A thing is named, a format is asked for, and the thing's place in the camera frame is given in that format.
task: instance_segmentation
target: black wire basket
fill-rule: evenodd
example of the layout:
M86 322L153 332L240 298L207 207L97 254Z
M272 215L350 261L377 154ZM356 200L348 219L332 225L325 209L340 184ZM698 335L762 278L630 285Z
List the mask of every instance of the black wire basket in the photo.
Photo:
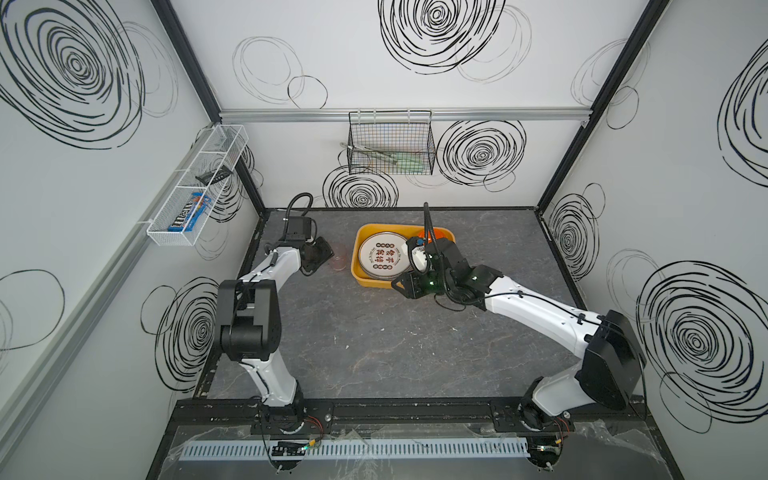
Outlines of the black wire basket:
M437 159L431 111L349 113L346 159L351 174L431 175Z

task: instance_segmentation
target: clear plastic cup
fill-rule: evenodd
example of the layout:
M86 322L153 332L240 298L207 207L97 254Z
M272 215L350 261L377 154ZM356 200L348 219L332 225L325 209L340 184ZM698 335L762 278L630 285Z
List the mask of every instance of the clear plastic cup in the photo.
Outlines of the clear plastic cup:
M340 272L349 267L349 248L344 243L330 242L333 249L333 257L328 260L330 267Z

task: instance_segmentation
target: yellow tray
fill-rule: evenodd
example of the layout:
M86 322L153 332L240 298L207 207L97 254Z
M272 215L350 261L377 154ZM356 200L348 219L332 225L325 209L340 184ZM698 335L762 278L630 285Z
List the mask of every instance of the yellow tray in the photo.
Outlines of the yellow tray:
M355 248L352 251L352 266L350 267L350 270L352 271L352 276L355 277L355 280L357 280L357 283L359 283L362 286L374 286L376 288L392 288L391 280L374 280L373 278L368 276L360 266L359 254L357 250L360 248L360 245L362 245L362 242L368 240L368 238L371 237L372 235L375 235L381 232L399 233L400 235L403 235L405 238L410 238L415 236L418 232L422 230L424 230L423 225L388 225L386 223L368 223L367 225L363 225L362 227L360 227L360 230L357 230L357 237L355 237ZM448 240L451 240L452 242L456 241L456 237L453 235L453 232L448 230L447 228L435 227L435 233L438 233L438 232L441 232L443 235L445 235L445 237L448 238Z

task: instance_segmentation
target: black corner post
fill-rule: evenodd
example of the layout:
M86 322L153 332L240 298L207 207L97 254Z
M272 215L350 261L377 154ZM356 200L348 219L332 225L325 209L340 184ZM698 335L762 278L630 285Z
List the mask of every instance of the black corner post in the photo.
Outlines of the black corner post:
M603 116L605 109L611 103L611 99L616 94L616 91L621 86L621 82L624 81L624 77L629 72L629 69L634 63L634 59L640 54L640 50L645 45L645 41L648 39L650 33L654 30L656 23L659 21L661 14L664 13L664 9L669 5L670 0L650 0L643 10L643 15L640 16L640 20L634 26L632 35L629 36L627 43L624 45L624 49L619 54L619 58L616 60L614 67L611 69L611 73L608 74L603 87L600 89L600 93L594 99L592 104L592 115L589 117L589 122L579 128L571 145L565 151L565 156L560 162L558 169L555 171L552 179L547 185L547 189L544 190L544 194L538 201L536 209L540 214L544 213L549 207L549 204L557 194L558 189L562 185L565 177L568 175L574 162L578 158L581 150L589 140L590 135L597 127L598 122Z
M217 123L221 122L221 108L219 102L216 101L214 91L210 88L208 80L205 78L203 68L200 66L200 62L197 61L197 57L192 50L187 34L184 33L184 29L181 26L178 16L174 7L170 4L170 0L151 0L154 10L157 12L157 16L165 28L170 42L174 45L179 60L184 66L184 70L187 71L187 76L192 82L192 86L197 92L197 96L200 99L200 103L203 104L206 113L210 121ZM256 188L256 184L253 182L253 178L250 176L250 172L247 170L243 162L237 162L235 165L235 171L240 178L240 182L245 187L245 191L250 198L250 202L253 204L253 208L259 214L260 218L264 218L266 215L266 208L264 207L264 201L259 195L259 191Z

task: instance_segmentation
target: white plate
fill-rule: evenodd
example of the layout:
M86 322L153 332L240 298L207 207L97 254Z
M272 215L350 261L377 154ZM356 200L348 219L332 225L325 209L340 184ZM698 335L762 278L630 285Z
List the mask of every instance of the white plate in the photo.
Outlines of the white plate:
M358 259L363 271L375 280L392 280L405 272L408 256L401 250L406 238L392 232L381 232L362 242Z

